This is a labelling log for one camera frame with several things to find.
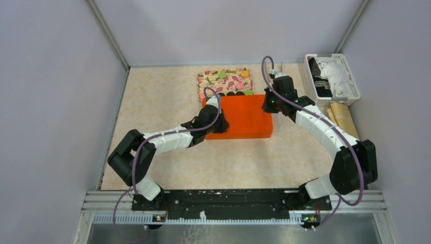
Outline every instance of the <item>beige floor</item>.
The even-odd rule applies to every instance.
[[[301,65],[283,64],[300,96],[304,95]],[[263,94],[260,65],[132,68],[111,149],[131,129],[157,132],[191,120],[201,107],[197,74],[237,67],[251,70],[255,92]],[[269,139],[204,141],[155,157],[148,172],[164,189],[294,188],[329,172],[329,153],[308,131],[281,114],[272,117],[274,132]],[[127,188],[107,166],[102,189]]]

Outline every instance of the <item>purple cable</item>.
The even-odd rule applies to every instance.
[[[115,232],[117,233],[117,235],[122,239],[122,240],[124,240],[124,241],[126,241],[126,242],[129,242],[129,243],[137,243],[137,242],[141,242],[141,241],[143,241],[143,240],[145,240],[147,237],[148,237],[148,231],[146,231],[145,232],[145,235],[143,235],[142,237],[140,237],[139,239],[135,239],[135,240],[130,240],[130,239],[126,239],[124,236],[122,236],[121,234],[120,234],[120,231],[118,230],[118,227],[117,227],[117,224],[116,224],[116,222],[115,222],[115,215],[116,215],[116,212],[117,212],[117,208],[118,208],[118,205],[120,204],[120,202],[121,202],[121,199],[127,194],[127,193],[129,193],[129,192],[131,192],[132,190],[127,190],[127,191],[125,191],[121,196],[120,196],[120,198],[118,199],[118,201],[117,201],[117,203],[115,204],[115,207],[114,207],[114,215],[113,215],[113,218],[112,218],[112,222],[113,222],[113,224],[114,224],[114,229],[115,229]]]
[[[219,115],[220,115],[220,113],[221,113],[221,111],[222,111],[222,108],[221,108],[221,101],[220,101],[220,97],[219,96],[217,96],[217,93],[216,93],[216,91],[215,90],[213,90],[211,87],[205,87],[204,89],[203,89],[203,93],[204,93],[204,95],[205,95],[205,97],[206,98],[208,98],[208,96],[207,96],[207,94],[206,94],[206,90],[210,90],[210,91],[212,91],[212,93],[215,95],[215,97],[217,98],[217,103],[219,104],[219,110],[218,110],[218,112],[217,112],[217,115],[216,115],[216,117],[214,118],[214,120],[209,124],[209,125],[207,125],[207,126],[205,126],[205,127],[202,127],[202,128],[196,128],[196,129],[188,129],[188,130],[180,130],[180,131],[168,131],[168,132],[166,132],[164,135],[171,135],[171,134],[176,134],[176,133],[182,133],[182,132],[193,132],[193,131],[203,131],[203,130],[206,130],[206,129],[208,129],[208,128],[210,128],[211,126],[213,126],[215,123],[216,123],[216,121],[217,121],[217,119],[219,118]],[[117,235],[122,239],[122,240],[124,240],[124,241],[126,241],[126,242],[130,242],[130,243],[136,243],[136,242],[141,242],[141,241],[143,241],[143,240],[145,240],[147,237],[148,237],[148,231],[146,231],[146,233],[145,233],[145,235],[143,235],[141,238],[139,238],[139,239],[136,239],[136,240],[129,240],[129,239],[126,239],[126,238],[124,238],[121,234],[120,234],[120,232],[119,232],[119,230],[118,230],[118,228],[117,228],[117,224],[115,223],[115,214],[116,214],[116,212],[117,212],[117,208],[118,208],[118,205],[120,204],[120,202],[121,202],[121,199],[128,193],[128,192],[131,192],[131,191],[134,191],[135,192],[135,194],[139,194],[138,193],[138,190],[136,189],[136,164],[137,164],[137,162],[138,162],[138,157],[139,157],[139,154],[140,154],[140,152],[141,152],[141,150],[142,150],[142,147],[149,141],[149,140],[152,140],[152,139],[154,139],[154,138],[157,138],[157,137],[159,137],[159,136],[162,136],[162,134],[161,133],[159,133],[159,134],[156,134],[156,135],[152,135],[152,136],[150,136],[150,137],[148,137],[148,138],[146,138],[140,145],[139,145],[139,147],[138,147],[138,149],[136,150],[136,155],[135,155],[135,158],[133,159],[133,165],[132,165],[132,185],[133,185],[133,189],[132,190],[127,190],[127,191],[125,191],[121,196],[120,196],[120,198],[117,200],[117,203],[115,204],[115,208],[114,208],[114,214],[113,214],[113,220],[112,220],[112,222],[113,222],[113,224],[114,224],[114,229],[115,229],[115,232],[117,233]]]
[[[263,76],[263,80],[265,81],[266,85],[269,87],[269,89],[271,89],[271,91],[277,96],[279,97],[281,100],[283,100],[284,102],[288,103],[289,105],[292,105],[293,107],[302,110],[314,117],[316,117],[317,119],[320,119],[321,121],[323,121],[325,124],[327,124],[329,127],[332,127],[331,122],[329,122],[328,120],[321,118],[320,116],[318,116],[317,114],[309,111],[308,109],[299,106],[298,104],[291,102],[289,100],[287,100],[286,98],[284,98],[283,96],[281,96],[277,91],[273,90],[272,86],[269,84],[268,79],[266,78],[265,75],[265,61],[266,59],[269,59],[271,61],[271,67],[272,69],[274,69],[274,60],[272,59],[272,57],[270,56],[265,56],[262,60],[262,66],[261,66],[261,70],[262,70],[262,76]],[[337,206],[334,208],[334,211],[329,215],[329,217],[327,219],[325,219],[319,226],[322,226],[328,219],[330,219],[333,214],[335,213],[335,211],[337,211],[337,209],[340,206],[341,200],[343,202],[345,202],[347,205],[349,206],[356,206],[358,205],[361,200],[362,200],[362,196],[363,196],[363,190],[364,190],[364,180],[363,180],[363,173],[362,173],[362,169],[361,169],[361,164],[359,163],[359,159],[358,156],[355,153],[355,150],[352,148],[352,146],[349,144],[349,142],[347,141],[347,139],[342,135],[342,133],[340,131],[338,131],[335,127],[332,127],[332,130],[338,135],[338,137],[340,137],[340,139],[344,142],[344,144],[347,146],[347,148],[349,149],[350,153],[353,156],[353,160],[355,161],[356,164],[356,169],[358,170],[358,175],[359,175],[359,195],[358,195],[358,199],[356,199],[355,202],[351,203],[349,201],[347,201],[344,197],[342,197],[341,194],[337,193],[338,197],[340,198],[340,200],[338,201]]]

